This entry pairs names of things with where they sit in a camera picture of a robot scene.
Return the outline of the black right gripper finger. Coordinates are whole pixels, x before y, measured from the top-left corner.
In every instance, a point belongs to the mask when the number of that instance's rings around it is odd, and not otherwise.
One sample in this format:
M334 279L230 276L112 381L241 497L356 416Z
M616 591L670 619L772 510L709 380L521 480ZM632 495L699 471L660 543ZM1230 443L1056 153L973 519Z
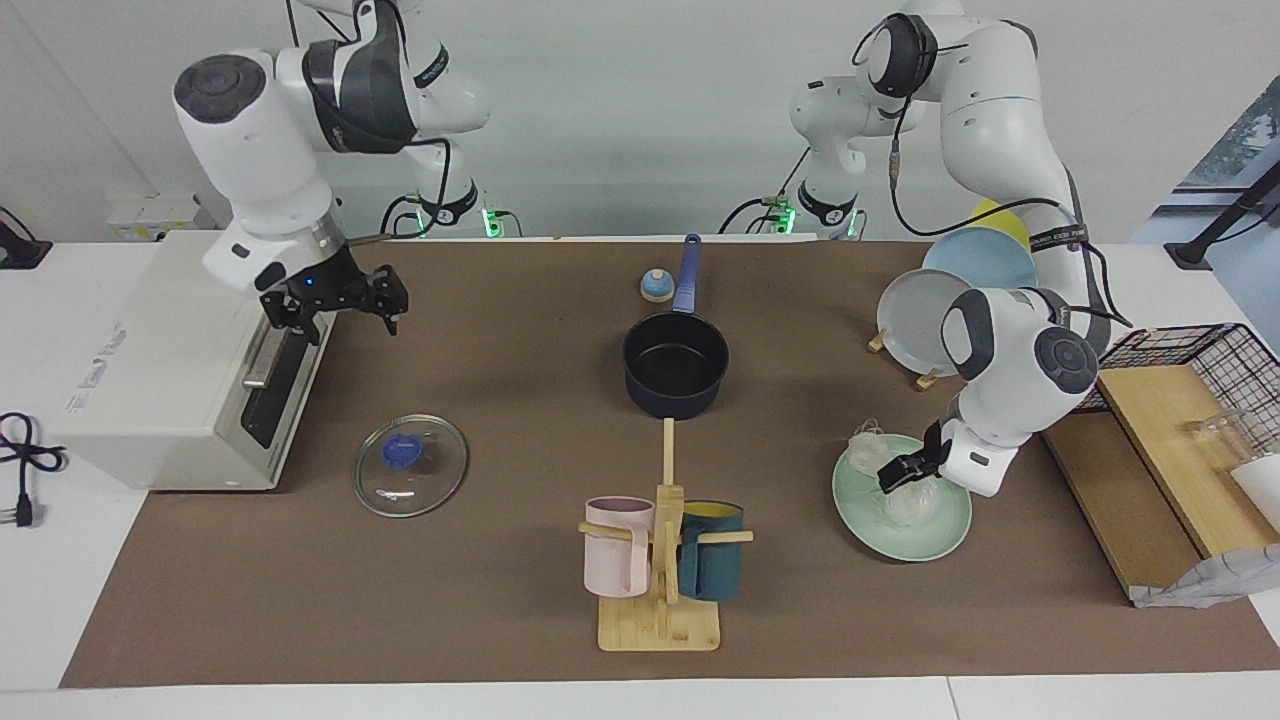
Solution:
M398 322L410 310L410 293L393 266L379 266L372 273L372 314L378 315L388 334L398 334Z
M314 320L314 307L293 299L288 292L266 292L262 295L262 310L274 329L294 331L310 345L320 345L321 332Z

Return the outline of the clear vermicelli bundle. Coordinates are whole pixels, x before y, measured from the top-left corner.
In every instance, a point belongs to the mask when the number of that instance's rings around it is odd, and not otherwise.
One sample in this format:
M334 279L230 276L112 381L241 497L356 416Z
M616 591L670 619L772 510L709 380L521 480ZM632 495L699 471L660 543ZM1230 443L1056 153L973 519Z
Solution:
M943 498L943 479L936 488L914 488L883 495L879 501L882 518L897 528L916 527L929 521L938 511Z
M881 468L899 455L890 441L877 419L864 420L847 442L847 464L860 473L876 477Z

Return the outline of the glass lid blue knob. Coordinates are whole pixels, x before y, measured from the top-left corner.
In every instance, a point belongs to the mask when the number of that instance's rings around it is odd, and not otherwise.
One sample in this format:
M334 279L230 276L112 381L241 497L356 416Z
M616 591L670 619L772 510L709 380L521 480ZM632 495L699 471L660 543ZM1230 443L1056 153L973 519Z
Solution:
M398 416L360 446L352 471L356 498L383 518L416 518L449 502L468 470L468 442L442 416Z

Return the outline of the mint green plate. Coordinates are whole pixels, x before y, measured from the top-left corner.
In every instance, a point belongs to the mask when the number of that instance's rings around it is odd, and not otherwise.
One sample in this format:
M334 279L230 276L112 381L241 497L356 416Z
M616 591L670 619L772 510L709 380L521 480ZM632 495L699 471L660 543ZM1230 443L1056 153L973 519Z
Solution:
M899 455L914 454L922 447L914 437L887 436ZM881 492L878 475L869 477L852 469L846 460L846 450L833 469L835 506L846 528L868 548L900 561L927 562L943 557L965 539L973 515L969 491L943 479L942 503L929 521L916 527L891 527L882 518L879 501L887 493Z

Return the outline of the wooden plate rack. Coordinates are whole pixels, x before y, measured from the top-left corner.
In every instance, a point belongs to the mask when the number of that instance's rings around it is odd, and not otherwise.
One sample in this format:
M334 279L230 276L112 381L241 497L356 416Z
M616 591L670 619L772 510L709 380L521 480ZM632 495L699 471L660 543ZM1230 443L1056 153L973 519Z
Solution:
M887 331L879 331L868 343L867 351L870 354L883 352L886 348L886 341L888 337ZM927 392L940 380L940 370L931 369L927 373L916 375L915 380L911 383L916 392Z

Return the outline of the grey plate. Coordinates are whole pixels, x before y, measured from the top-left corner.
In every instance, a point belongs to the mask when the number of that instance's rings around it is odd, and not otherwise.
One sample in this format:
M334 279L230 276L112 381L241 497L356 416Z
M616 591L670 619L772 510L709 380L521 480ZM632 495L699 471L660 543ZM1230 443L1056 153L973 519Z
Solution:
M918 268L902 273L878 302L876 320L883 348L916 375L956 375L941 328L951 304L970 288L963 278L943 270Z

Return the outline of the yellow plate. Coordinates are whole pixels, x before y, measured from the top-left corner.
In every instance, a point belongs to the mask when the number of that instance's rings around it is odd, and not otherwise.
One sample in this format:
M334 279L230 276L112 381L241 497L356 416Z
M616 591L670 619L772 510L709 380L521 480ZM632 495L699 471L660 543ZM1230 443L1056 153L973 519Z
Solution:
M988 227L1014 237L1028 252L1030 252L1029 232L1025 223L1011 210L995 211L1000 204L991 199L982 199L972 211L972 219L977 219L975 225Z

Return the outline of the dark wooden board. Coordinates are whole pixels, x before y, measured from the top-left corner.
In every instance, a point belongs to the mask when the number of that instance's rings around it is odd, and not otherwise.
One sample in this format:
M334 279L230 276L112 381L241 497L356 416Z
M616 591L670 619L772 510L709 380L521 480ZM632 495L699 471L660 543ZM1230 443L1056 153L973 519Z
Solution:
M1114 414L1074 413L1042 437L1132 602L1175 585L1203 560Z

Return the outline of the dark blue saucepan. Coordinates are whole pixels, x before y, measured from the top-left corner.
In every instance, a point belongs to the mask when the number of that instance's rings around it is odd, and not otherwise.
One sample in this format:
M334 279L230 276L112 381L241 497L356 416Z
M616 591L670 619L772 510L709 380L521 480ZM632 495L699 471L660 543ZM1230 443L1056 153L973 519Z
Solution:
M696 314L701 237L682 242L672 307L635 323L622 341L623 382L644 413L687 420L716 401L730 365L730 346L714 324Z

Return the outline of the wooden mug rack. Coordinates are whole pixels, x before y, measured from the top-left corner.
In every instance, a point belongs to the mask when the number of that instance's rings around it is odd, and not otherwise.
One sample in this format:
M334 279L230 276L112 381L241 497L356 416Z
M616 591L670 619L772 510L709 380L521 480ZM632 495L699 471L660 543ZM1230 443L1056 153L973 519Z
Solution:
M701 652L721 646L719 605L678 592L677 547L686 502L684 487L675 483L675 428L673 418L663 420L663 473L653 528L590 520L577 525L586 537L627 542L632 559L640 548L646 551L646 592L599 600L596 643L605 652Z

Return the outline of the clear glass beaker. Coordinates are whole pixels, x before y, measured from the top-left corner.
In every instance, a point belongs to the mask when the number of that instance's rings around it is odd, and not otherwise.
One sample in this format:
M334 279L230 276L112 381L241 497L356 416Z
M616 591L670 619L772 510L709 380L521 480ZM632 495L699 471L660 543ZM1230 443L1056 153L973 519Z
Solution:
M1260 418L1252 411L1240 409L1226 410L1188 424L1188 430L1207 447L1207 455L1229 471L1268 454L1254 437L1258 429Z

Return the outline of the pink mug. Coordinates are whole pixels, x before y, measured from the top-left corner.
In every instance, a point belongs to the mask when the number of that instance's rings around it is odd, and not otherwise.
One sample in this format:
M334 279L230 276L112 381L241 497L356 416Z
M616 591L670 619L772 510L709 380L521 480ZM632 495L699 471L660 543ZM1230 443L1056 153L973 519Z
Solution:
M655 505L648 498L600 496L585 503L588 523L621 529L621 537L584 536L582 583L590 593L607 598L645 594L650 585L649 534Z

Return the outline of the grey crumpled cloth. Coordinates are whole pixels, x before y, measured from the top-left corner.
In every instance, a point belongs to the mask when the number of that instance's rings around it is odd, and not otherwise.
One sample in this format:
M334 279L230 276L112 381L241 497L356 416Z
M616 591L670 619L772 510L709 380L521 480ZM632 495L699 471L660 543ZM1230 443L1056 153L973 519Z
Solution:
M1276 588L1280 588L1280 542L1206 559L1169 587L1132 585L1126 594L1137 609L1207 609Z

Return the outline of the white cup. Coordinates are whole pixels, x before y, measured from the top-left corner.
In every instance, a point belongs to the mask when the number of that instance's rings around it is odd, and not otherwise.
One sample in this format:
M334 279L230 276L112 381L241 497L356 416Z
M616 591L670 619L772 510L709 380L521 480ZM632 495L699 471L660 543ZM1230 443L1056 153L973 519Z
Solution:
M1280 534L1280 454L1268 454L1230 470L1267 523Z

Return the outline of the black stand post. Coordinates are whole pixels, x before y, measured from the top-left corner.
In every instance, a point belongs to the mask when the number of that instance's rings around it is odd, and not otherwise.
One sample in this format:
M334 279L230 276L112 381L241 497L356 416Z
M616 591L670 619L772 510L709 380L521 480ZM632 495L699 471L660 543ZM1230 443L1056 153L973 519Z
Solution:
M1206 228L1192 241L1183 243L1165 243L1164 249L1174 261L1175 266L1183 270L1211 272L1206 256L1213 243L1220 242L1228 231L1243 217L1249 214L1276 187L1280 186L1280 160L1276 160L1253 184L1244 190L1240 196L1226 206Z

